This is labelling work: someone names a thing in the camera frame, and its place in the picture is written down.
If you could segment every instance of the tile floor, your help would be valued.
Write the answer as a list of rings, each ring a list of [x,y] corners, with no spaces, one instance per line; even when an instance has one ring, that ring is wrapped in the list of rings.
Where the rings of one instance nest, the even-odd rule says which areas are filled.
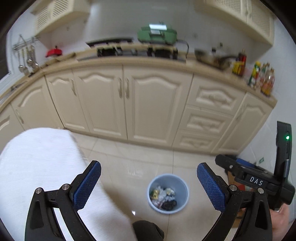
[[[156,223],[165,232],[165,241],[200,241],[215,223],[216,211],[196,177],[196,167],[206,162],[225,181],[224,170],[214,156],[162,150],[115,142],[73,133],[85,157],[102,165],[100,181],[115,204],[131,219]],[[146,197],[150,181],[163,173],[180,176],[188,184],[187,206],[179,213],[164,215],[154,211]],[[232,229],[226,240],[232,240]]]

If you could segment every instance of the green appliance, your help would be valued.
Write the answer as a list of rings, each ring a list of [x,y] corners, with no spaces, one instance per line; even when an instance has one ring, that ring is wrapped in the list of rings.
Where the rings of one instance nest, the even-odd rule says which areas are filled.
[[[167,28],[163,23],[149,24],[147,27],[141,27],[138,40],[142,43],[174,45],[177,41],[177,31]]]

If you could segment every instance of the human hand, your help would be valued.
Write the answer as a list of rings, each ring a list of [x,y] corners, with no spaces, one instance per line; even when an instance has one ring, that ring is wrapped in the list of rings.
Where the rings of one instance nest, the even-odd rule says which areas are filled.
[[[289,206],[283,204],[280,211],[270,210],[272,223],[272,241],[281,241],[288,232]]]

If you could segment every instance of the metal screw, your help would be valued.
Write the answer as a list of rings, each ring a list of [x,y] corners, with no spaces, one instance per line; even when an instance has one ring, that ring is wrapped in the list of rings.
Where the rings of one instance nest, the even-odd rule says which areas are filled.
[[[258,192],[263,194],[264,193],[264,190],[262,188],[258,188]]]
[[[237,190],[237,186],[235,186],[235,185],[230,185],[229,188],[230,188],[231,191],[236,191]]]
[[[42,192],[42,188],[37,188],[36,190],[35,190],[35,193],[37,193],[37,194],[39,194],[39,193],[41,193]]]
[[[69,185],[69,184],[64,184],[64,185],[62,186],[62,189],[63,189],[63,190],[68,190],[68,189],[69,189],[69,187],[70,187],[70,185]]]

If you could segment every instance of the white cloth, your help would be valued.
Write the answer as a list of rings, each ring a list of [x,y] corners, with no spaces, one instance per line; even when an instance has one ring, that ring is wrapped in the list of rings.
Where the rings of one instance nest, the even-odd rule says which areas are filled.
[[[0,155],[0,218],[15,241],[24,241],[34,190],[56,190],[71,183],[85,170],[85,161],[67,130],[30,129],[6,145]],[[66,240],[73,240],[59,209],[55,213]],[[97,241],[137,240],[130,220],[113,204],[100,182],[78,213]]]

